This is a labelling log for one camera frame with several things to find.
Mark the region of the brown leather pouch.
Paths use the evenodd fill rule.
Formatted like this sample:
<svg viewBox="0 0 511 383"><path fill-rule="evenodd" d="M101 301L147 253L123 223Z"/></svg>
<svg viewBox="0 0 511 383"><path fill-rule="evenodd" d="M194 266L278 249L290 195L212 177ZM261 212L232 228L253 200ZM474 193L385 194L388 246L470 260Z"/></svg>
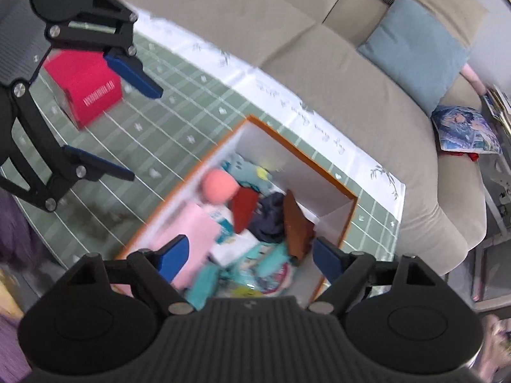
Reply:
<svg viewBox="0 0 511 383"><path fill-rule="evenodd" d="M283 200L283 218L287 240L287 253L301 263L311 249L314 238L314 223L302 212L294 193L288 189Z"/></svg>

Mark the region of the dark navy cloth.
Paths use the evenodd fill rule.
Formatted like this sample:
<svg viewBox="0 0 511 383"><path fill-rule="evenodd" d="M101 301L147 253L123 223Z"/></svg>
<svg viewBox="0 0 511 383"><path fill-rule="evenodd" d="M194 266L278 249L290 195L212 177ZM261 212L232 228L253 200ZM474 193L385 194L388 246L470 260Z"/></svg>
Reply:
<svg viewBox="0 0 511 383"><path fill-rule="evenodd" d="M275 192L261 198L252 215L248 230L260 241L281 243L286 237L283 202L285 195Z"/></svg>

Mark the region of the pink foam ball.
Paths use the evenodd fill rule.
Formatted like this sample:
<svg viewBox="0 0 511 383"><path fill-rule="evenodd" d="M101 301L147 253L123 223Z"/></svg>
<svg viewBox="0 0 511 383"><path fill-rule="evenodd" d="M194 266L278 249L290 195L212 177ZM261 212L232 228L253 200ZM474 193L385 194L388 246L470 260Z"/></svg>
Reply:
<svg viewBox="0 0 511 383"><path fill-rule="evenodd" d="M213 205L222 205L231 200L240 185L236 179L224 169L212 169L201 182L203 198Z"/></svg>

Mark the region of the teal plush with yellow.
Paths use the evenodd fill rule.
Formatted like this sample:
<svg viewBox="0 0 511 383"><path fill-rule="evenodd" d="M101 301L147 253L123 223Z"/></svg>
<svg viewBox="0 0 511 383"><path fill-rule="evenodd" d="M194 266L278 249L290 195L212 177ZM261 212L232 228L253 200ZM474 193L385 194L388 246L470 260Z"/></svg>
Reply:
<svg viewBox="0 0 511 383"><path fill-rule="evenodd" d="M237 153L231 154L221 164L242 187L268 195L272 188L272 175L265 168L245 160Z"/></svg>

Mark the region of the blue anime print pillow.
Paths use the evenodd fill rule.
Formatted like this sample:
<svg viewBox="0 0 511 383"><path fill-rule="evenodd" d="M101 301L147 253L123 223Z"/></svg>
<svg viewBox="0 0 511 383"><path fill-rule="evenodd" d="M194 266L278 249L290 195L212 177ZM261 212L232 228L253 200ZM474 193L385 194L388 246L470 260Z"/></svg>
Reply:
<svg viewBox="0 0 511 383"><path fill-rule="evenodd" d="M431 115L444 152L465 154L501 153L500 142L486 119L471 107L438 106Z"/></svg>

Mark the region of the red cardboard box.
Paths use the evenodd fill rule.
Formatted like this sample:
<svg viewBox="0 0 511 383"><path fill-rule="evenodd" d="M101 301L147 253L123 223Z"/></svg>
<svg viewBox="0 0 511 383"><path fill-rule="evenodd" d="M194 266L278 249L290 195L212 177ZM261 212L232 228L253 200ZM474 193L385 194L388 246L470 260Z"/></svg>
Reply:
<svg viewBox="0 0 511 383"><path fill-rule="evenodd" d="M43 64L56 103L82 130L122 100L120 77L96 52L62 50Z"/></svg>

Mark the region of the light blue cushion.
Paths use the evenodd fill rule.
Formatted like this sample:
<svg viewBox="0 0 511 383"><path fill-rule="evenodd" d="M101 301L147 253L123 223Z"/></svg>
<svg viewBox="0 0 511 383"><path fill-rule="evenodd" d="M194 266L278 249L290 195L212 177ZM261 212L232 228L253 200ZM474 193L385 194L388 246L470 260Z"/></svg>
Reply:
<svg viewBox="0 0 511 383"><path fill-rule="evenodd" d="M431 116L469 51L416 0L395 0L358 52Z"/></svg>

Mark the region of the white tissue packet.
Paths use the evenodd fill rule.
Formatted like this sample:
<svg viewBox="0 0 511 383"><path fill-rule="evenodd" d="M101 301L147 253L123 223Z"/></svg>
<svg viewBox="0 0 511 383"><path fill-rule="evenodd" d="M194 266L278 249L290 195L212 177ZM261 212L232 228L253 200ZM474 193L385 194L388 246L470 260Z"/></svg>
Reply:
<svg viewBox="0 0 511 383"><path fill-rule="evenodd" d="M259 240L247 229L235 233L232 212L227 206L203 205L203 209L221 231L210 249L210 259L223 268L235 263L239 258L259 244Z"/></svg>

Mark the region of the orange rimmed white box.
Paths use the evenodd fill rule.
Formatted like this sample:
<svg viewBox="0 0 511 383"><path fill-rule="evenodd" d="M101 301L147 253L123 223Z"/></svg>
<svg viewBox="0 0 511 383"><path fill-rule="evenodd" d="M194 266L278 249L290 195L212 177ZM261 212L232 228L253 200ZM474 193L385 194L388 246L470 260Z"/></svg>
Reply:
<svg viewBox="0 0 511 383"><path fill-rule="evenodd" d="M248 117L160 204L128 245L157 250L178 235L187 254L172 285L196 308L211 297L295 297L324 275L313 243L339 246L356 196L258 118Z"/></svg>

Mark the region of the teal plush doll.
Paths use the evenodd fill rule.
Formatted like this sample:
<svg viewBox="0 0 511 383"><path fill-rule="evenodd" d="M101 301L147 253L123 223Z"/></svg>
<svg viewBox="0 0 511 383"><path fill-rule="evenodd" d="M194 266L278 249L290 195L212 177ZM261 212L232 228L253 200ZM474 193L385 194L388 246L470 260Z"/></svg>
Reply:
<svg viewBox="0 0 511 383"><path fill-rule="evenodd" d="M184 295L197 310L211 297L277 297L290 287L294 273L286 242L261 242L229 266L207 261Z"/></svg>

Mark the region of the beige sofa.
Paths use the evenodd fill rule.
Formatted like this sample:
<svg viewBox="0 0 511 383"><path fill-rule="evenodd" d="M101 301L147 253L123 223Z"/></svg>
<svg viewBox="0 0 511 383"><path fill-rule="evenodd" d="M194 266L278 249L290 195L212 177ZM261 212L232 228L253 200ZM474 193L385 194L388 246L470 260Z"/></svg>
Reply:
<svg viewBox="0 0 511 383"><path fill-rule="evenodd" d="M356 47L385 14L379 0L124 0L259 67L404 183L398 254L437 273L487 231L483 181L467 156L438 150L431 120Z"/></svg>

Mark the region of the red fabric piece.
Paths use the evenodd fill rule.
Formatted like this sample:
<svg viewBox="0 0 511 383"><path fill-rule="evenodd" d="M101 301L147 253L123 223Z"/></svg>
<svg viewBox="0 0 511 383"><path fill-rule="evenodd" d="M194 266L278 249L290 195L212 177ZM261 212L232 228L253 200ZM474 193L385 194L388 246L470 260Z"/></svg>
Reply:
<svg viewBox="0 0 511 383"><path fill-rule="evenodd" d="M251 188L241 187L230 203L233 227L236 234L242 233L249 225L257 208L259 194Z"/></svg>

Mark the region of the green grid tablecloth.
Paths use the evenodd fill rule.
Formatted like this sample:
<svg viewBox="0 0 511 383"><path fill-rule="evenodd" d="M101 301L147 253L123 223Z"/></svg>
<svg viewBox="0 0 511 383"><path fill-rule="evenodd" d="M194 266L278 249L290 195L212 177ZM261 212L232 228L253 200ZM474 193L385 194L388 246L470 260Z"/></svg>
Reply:
<svg viewBox="0 0 511 383"><path fill-rule="evenodd" d="M164 198L249 116L259 118L357 195L342 246L380 260L396 251L405 186L298 96L260 69L174 23L147 16L135 26L145 71L164 89L158 100L122 86L119 105L84 130L56 102L46 72L30 88L60 144L86 150L134 172L133 182L104 177L78 183L46 213L20 209L63 268L83 254L114 257Z"/></svg>

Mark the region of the purple fuzzy blanket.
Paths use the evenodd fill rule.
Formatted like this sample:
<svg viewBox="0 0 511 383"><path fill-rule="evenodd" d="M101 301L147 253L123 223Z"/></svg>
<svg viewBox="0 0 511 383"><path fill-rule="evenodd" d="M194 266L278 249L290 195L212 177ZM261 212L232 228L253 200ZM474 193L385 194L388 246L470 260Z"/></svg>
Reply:
<svg viewBox="0 0 511 383"><path fill-rule="evenodd" d="M29 271L41 242L14 197L1 192L1 381L19 382L29 373L17 329L23 317L20 284L14 272Z"/></svg>

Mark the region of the pink folded cloth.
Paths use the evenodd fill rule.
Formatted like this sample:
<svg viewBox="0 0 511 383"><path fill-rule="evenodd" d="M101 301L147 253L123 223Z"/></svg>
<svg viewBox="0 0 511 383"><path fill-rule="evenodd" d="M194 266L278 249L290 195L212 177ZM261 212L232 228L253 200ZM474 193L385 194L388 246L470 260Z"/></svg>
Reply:
<svg viewBox="0 0 511 383"><path fill-rule="evenodd" d="M176 289L190 288L221 230L219 223L211 218L204 207L196 201L185 201L172 217L161 220L159 224L153 221L146 227L145 233L119 257L124 259L129 253L140 249L158 251L177 236L184 235L189 243L188 258L181 270L167 279Z"/></svg>

